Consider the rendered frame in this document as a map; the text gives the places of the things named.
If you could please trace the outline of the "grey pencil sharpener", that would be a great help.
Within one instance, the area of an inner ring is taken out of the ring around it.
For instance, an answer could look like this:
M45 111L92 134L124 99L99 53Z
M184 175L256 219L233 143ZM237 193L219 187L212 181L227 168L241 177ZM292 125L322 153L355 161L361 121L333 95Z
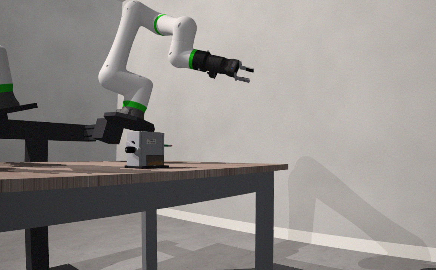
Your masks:
M124 168L169 168L169 165L164 165L164 147L172 145L164 144L164 133L127 132L125 146L127 165Z

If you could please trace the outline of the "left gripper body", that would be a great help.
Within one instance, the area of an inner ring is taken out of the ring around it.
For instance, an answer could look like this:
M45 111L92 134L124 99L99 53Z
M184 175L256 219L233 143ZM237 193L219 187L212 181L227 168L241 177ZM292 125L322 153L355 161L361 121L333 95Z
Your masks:
M197 50L192 59L192 67L197 71L208 71L208 76L213 79L216 78L217 73L235 78L234 73L240 68L239 62L240 60L237 59L227 59L211 55L209 51Z

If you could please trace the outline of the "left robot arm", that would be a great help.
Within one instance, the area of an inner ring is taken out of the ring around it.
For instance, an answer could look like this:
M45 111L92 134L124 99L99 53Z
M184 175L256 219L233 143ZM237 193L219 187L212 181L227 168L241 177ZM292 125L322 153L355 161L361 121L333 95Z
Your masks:
M123 107L116 112L144 119L153 83L126 69L129 52L140 26L160 36L172 35L169 61L176 68L189 69L193 69L192 59L197 51L193 48L197 26L188 16L171 17L137 0L129 1L124 6L117 35L98 78L105 89L124 96Z

